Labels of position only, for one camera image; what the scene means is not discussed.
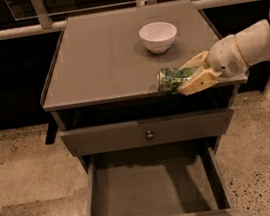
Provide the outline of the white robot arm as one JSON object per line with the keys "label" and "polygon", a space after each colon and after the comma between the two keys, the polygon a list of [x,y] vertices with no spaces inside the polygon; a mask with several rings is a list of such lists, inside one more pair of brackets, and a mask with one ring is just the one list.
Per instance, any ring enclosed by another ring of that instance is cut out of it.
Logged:
{"label": "white robot arm", "polygon": [[[178,87],[178,91],[183,95],[203,91],[214,86],[220,78],[244,74],[251,66],[264,61],[270,61],[270,10],[269,20],[262,19],[239,33],[228,35],[183,64],[183,68],[196,68],[197,71]],[[263,95],[270,101],[270,78]]]}

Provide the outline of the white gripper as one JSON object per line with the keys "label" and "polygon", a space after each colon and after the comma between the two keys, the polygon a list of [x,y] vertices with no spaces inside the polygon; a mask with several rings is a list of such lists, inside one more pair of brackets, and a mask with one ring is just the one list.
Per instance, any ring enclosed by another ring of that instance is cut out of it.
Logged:
{"label": "white gripper", "polygon": [[234,35],[228,35],[215,42],[209,51],[202,51],[195,55],[182,67],[200,67],[190,80],[178,87],[178,91],[183,95],[192,95],[211,88],[217,83],[220,75],[223,78],[231,78],[243,74],[248,69]]}

